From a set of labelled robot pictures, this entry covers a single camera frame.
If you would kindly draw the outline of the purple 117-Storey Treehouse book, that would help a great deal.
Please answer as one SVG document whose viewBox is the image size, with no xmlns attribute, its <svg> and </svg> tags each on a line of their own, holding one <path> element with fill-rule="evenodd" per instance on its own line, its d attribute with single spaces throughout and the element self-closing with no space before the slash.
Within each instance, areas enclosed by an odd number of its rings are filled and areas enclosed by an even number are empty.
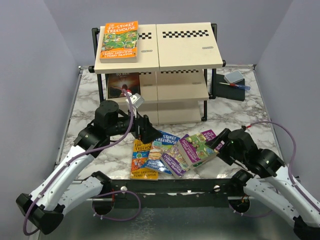
<svg viewBox="0 0 320 240">
<path fill-rule="evenodd" d="M 220 143 L 215 149 L 206 145 L 208 141 L 213 140 L 216 134 L 209 129 L 194 135 L 181 138 L 177 143 L 179 153 L 187 163 L 190 169 L 199 167 L 206 161 L 216 157 L 224 142 Z"/>
</svg>

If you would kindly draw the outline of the dark Three Days To See book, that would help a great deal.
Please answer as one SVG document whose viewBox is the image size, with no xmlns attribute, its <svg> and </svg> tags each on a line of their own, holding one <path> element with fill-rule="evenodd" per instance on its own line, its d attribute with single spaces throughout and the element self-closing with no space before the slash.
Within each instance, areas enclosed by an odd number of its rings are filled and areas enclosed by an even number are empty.
<svg viewBox="0 0 320 240">
<path fill-rule="evenodd" d="M 107 93 L 109 99 L 125 98 L 123 89 L 132 95 L 141 94 L 139 73 L 112 73 L 108 75 Z"/>
</svg>

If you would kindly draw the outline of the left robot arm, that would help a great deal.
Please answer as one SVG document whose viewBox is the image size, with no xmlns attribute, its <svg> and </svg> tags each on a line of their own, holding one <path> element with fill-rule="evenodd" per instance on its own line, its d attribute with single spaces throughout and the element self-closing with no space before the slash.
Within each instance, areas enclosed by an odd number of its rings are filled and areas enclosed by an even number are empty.
<svg viewBox="0 0 320 240">
<path fill-rule="evenodd" d="M 104 100 L 95 110 L 94 119 L 82 129 L 66 157 L 44 182 L 31 193 L 22 193 L 16 199 L 24 215 L 24 224 L 31 222 L 44 235 L 52 233 L 64 216 L 85 200 L 112 192 L 111 179 L 97 171 L 82 183 L 72 186 L 76 176 L 103 150 L 120 143 L 111 137 L 124 139 L 132 134 L 144 144 L 151 143 L 162 134 L 153 127 L 147 115 L 140 115 L 138 108 L 144 99 L 137 94 L 126 99 L 128 111 L 117 102 Z"/>
</svg>

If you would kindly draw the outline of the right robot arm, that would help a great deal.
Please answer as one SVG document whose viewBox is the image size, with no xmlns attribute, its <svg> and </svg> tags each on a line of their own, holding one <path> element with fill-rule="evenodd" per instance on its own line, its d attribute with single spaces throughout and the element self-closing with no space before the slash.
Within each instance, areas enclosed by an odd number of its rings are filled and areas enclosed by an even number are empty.
<svg viewBox="0 0 320 240">
<path fill-rule="evenodd" d="M 206 142 L 219 148 L 217 156 L 226 164 L 239 161 L 247 169 L 236 172 L 229 189 L 257 199 L 282 217 L 301 240 L 320 238 L 320 202 L 289 173 L 284 161 L 272 150 L 258 148 L 245 129 L 224 129 Z"/>
</svg>

